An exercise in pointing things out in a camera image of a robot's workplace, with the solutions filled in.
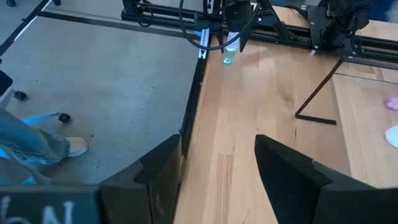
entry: blue jeans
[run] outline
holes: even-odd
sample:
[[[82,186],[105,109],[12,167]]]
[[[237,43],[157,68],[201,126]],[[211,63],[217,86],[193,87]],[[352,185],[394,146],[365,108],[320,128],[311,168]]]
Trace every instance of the blue jeans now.
[[[64,137],[31,128],[0,108],[0,149],[22,161],[50,165],[69,153],[70,143]],[[0,185],[47,184],[49,179],[12,159],[0,157]]]

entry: person's leg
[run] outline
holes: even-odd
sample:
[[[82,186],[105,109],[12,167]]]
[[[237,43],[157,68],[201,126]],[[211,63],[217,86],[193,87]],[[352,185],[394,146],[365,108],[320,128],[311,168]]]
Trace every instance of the person's leg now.
[[[51,179],[12,159],[0,157],[0,185],[45,185]]]
[[[0,109],[1,146],[22,160],[41,164],[54,164],[87,151],[87,143],[82,138],[65,138],[31,128],[5,109]]]
[[[9,7],[15,7],[17,6],[17,3],[15,2],[15,0],[7,0],[7,5]]]

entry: black panel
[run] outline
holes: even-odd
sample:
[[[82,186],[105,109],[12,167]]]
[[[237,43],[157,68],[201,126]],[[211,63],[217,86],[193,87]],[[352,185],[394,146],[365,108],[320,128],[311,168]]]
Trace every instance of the black panel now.
[[[0,96],[2,96],[6,90],[12,85],[13,80],[2,70],[0,70]]]
[[[179,144],[180,135],[174,134],[151,150],[151,152],[142,156],[139,161],[144,166],[144,170],[137,175],[135,181],[140,184],[151,184],[161,173],[166,163],[172,157],[174,150],[179,147]]]
[[[146,187],[132,190],[102,186],[101,198],[108,218],[106,223],[152,224],[149,194]]]
[[[375,189],[266,136],[255,152],[279,223],[398,223],[398,189]]]
[[[255,153],[278,222],[310,223],[320,188],[331,181],[312,169],[311,158],[267,136],[256,136]]]
[[[153,224],[171,223],[180,179],[181,140],[149,187]]]

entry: wire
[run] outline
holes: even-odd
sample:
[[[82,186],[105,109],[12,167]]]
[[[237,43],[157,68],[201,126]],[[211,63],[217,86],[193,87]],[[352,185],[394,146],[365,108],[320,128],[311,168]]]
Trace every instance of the wire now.
[[[145,3],[144,1],[137,3],[137,5],[143,6],[144,9],[148,9],[148,11],[150,13],[150,22],[148,24],[143,24],[142,22],[138,22],[138,24],[145,28],[150,27],[154,23],[154,18],[155,18],[154,12],[152,11],[152,9],[150,7],[148,7],[148,4]]]
[[[284,7],[288,8],[288,9],[296,10],[300,15],[302,15],[304,18],[308,19],[308,14],[307,14],[306,10],[303,10],[297,6],[284,6]]]
[[[217,46],[217,47],[205,47],[205,46],[202,46],[202,45],[196,43],[196,42],[193,41],[191,38],[189,38],[189,36],[188,36],[188,34],[187,34],[187,31],[185,30],[183,21],[182,21],[182,6],[183,6],[183,4],[184,4],[184,0],[180,0],[180,7],[178,8],[178,19],[179,19],[179,21],[180,21],[180,27],[181,27],[182,34],[184,35],[184,37],[185,37],[192,45],[194,45],[195,47],[197,47],[197,48],[199,48],[199,49],[202,49],[202,50],[219,50],[219,49],[222,49],[222,48],[228,46],[229,44],[232,44],[235,40],[237,40],[238,38],[240,38],[240,37],[241,37],[241,34],[242,34],[243,32],[245,32],[245,31],[251,26],[251,24],[252,24],[254,18],[256,17],[256,14],[258,13],[258,11],[259,11],[259,9],[260,9],[260,5],[257,4],[256,8],[254,9],[253,15],[252,15],[252,16],[249,18],[249,20],[248,20],[248,23],[246,23],[246,25],[242,28],[242,30],[241,30],[235,37],[233,37],[231,40],[227,41],[227,43],[223,43],[223,44],[221,44],[221,45],[219,45],[219,46]]]

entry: wooden table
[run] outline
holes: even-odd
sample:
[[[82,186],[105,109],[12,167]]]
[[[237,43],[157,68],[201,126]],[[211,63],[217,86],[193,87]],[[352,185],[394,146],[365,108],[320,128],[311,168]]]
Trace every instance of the wooden table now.
[[[275,9],[286,23],[307,26],[295,11]],[[372,21],[362,32],[377,36],[382,29],[392,36],[394,30],[386,26]],[[277,223],[257,169],[256,134],[351,175],[355,164],[340,130],[294,118],[337,57],[249,42],[231,66],[222,60],[220,51],[209,54],[174,223]],[[303,113],[335,119],[329,85]]]
[[[383,104],[398,93],[398,84],[334,74],[331,89],[351,175],[374,187],[398,187],[398,149],[384,139],[398,113]]]

